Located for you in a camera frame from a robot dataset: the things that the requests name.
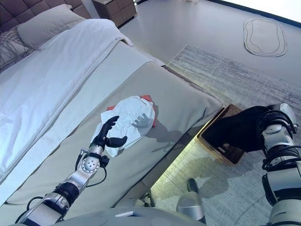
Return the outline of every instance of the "gray striped rug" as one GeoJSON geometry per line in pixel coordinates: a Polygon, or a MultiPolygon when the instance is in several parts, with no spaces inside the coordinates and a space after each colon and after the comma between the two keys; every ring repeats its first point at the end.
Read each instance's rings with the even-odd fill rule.
{"type": "MultiPolygon", "coordinates": [[[[301,88],[212,53],[186,45],[168,65],[215,95],[242,109],[288,103],[301,124],[301,88]]],[[[300,143],[301,132],[294,137],[300,143]]],[[[236,166],[215,160],[193,140],[152,187],[156,206],[175,210],[186,180],[195,178],[209,226],[256,226],[268,222],[271,206],[261,177],[263,154],[246,153],[236,166]]]]}

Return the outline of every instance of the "white pillow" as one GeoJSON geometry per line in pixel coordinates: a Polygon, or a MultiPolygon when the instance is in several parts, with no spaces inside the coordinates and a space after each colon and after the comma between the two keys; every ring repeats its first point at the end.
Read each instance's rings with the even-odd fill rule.
{"type": "Polygon", "coordinates": [[[17,28],[24,43],[38,49],[55,35],[85,20],[71,11],[72,6],[62,4],[44,11],[17,28]]]}

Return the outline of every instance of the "gray pillow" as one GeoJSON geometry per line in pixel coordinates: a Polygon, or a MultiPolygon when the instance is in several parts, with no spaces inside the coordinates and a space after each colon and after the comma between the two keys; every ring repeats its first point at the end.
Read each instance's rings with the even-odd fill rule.
{"type": "Polygon", "coordinates": [[[22,43],[16,28],[0,34],[0,72],[26,57],[29,48],[22,43]]]}
{"type": "Polygon", "coordinates": [[[55,35],[85,20],[71,11],[72,6],[62,4],[44,11],[17,28],[24,43],[38,49],[55,35]]]}

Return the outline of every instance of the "gray floor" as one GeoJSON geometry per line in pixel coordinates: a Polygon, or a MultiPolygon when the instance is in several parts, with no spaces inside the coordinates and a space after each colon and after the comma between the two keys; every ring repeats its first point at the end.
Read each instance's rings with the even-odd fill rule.
{"type": "Polygon", "coordinates": [[[149,0],[121,31],[143,50],[168,63],[185,44],[239,61],[301,86],[301,29],[280,23],[288,51],[280,57],[255,56],[244,48],[244,21],[260,17],[206,0],[149,0]]]}

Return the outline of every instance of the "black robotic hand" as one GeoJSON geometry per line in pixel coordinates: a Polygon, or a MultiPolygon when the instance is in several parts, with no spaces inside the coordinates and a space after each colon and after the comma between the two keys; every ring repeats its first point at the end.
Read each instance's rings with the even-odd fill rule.
{"type": "Polygon", "coordinates": [[[121,147],[123,146],[127,141],[127,136],[124,136],[123,138],[117,138],[117,137],[111,137],[107,138],[107,134],[110,129],[112,129],[112,126],[114,126],[119,116],[114,116],[110,118],[101,128],[99,134],[93,139],[91,146],[101,146],[103,149],[107,145],[108,147],[121,147]]]}

